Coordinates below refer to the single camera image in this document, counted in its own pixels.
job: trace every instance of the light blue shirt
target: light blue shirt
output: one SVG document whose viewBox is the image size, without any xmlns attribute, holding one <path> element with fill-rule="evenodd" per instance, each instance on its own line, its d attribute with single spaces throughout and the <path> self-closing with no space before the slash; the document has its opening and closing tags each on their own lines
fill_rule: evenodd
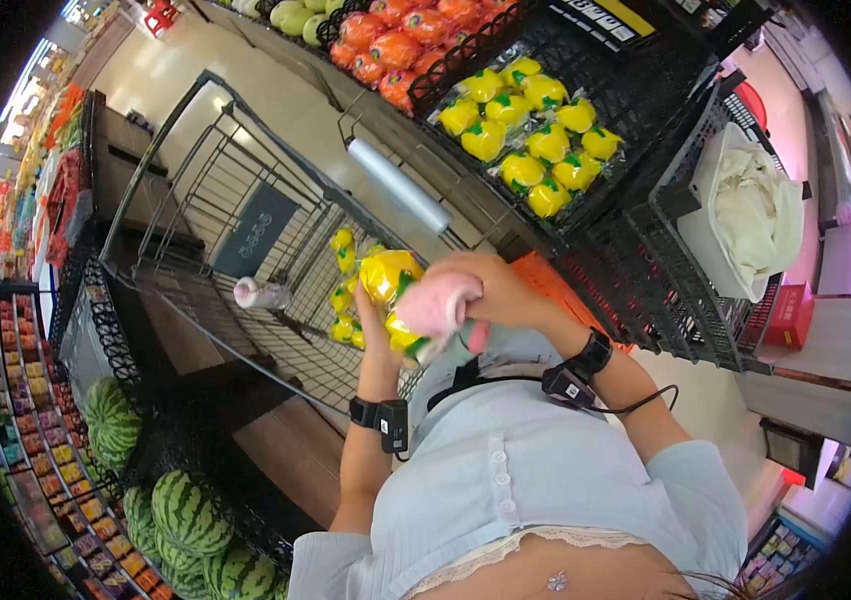
<svg viewBox="0 0 851 600">
<path fill-rule="evenodd" d="M 676 570 L 729 580 L 745 558 L 745 509 L 713 444 L 677 443 L 643 465 L 618 429 L 550 403 L 538 382 L 450 395 L 421 416 L 414 443 L 375 500 L 371 534 L 296 540 L 290 600 L 397 600 L 467 552 L 537 525 L 623 531 Z"/>
</svg>

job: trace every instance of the pink cloth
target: pink cloth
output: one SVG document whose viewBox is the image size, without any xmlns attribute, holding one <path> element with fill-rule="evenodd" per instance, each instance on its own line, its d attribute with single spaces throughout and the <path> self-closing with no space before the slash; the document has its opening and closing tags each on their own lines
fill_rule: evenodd
<svg viewBox="0 0 851 600">
<path fill-rule="evenodd" d="M 395 315 L 409 330 L 439 340 L 443 345 L 466 322 L 466 306 L 482 297 L 482 281 L 464 272 L 447 272 L 412 285 L 398 299 Z M 477 321 L 465 341 L 468 351 L 480 354 L 489 343 L 489 323 Z"/>
</svg>

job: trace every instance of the white bottle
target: white bottle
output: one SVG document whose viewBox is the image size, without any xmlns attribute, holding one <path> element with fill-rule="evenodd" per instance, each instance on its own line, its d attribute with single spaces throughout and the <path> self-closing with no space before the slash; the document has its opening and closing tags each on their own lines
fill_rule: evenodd
<svg viewBox="0 0 851 600">
<path fill-rule="evenodd" d="M 242 308 L 285 310 L 292 303 L 292 290 L 281 283 L 259 285 L 251 277 L 242 277 L 232 290 L 235 303 Z"/>
</svg>

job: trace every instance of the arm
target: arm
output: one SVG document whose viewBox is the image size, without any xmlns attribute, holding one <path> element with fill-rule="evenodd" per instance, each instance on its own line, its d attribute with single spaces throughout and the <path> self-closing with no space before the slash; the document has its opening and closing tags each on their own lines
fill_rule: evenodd
<svg viewBox="0 0 851 600">
<path fill-rule="evenodd" d="M 508 328 L 539 330 L 564 359 L 575 356 L 586 346 L 591 330 L 529 288 L 500 257 L 458 252 L 434 265 L 425 276 L 446 270 L 465 271 L 482 280 L 483 295 L 468 306 L 469 317 Z M 625 408 L 659 389 L 642 366 L 618 349 L 591 385 L 602 402 L 612 409 Z M 690 439 L 662 398 L 620 418 L 644 463 L 660 450 Z"/>
<path fill-rule="evenodd" d="M 355 300 L 366 339 L 356 394 L 365 402 L 393 401 L 398 398 L 401 357 L 389 350 L 389 334 L 361 285 L 355 289 Z M 348 426 L 339 467 L 341 501 L 328 530 L 367 536 L 375 498 L 391 474 L 392 455 L 382 451 L 378 431 L 354 423 Z"/>
</svg>

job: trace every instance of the white lace top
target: white lace top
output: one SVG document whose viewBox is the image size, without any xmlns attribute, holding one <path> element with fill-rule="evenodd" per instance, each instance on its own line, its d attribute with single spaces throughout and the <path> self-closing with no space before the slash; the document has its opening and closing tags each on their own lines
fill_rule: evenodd
<svg viewBox="0 0 851 600">
<path fill-rule="evenodd" d="M 498 563 L 511 552 L 518 550 L 522 538 L 528 534 L 535 534 L 547 540 L 562 540 L 566 544 L 579 548 L 587 546 L 621 548 L 629 544 L 645 545 L 648 543 L 640 537 L 623 531 L 611 531 L 595 527 L 555 527 L 552 525 L 529 527 L 475 548 L 455 562 L 447 564 L 418 582 L 415 587 L 402 596 L 401 600 L 409 600 L 416 594 L 429 591 L 446 582 L 462 581 L 480 568 Z"/>
</svg>

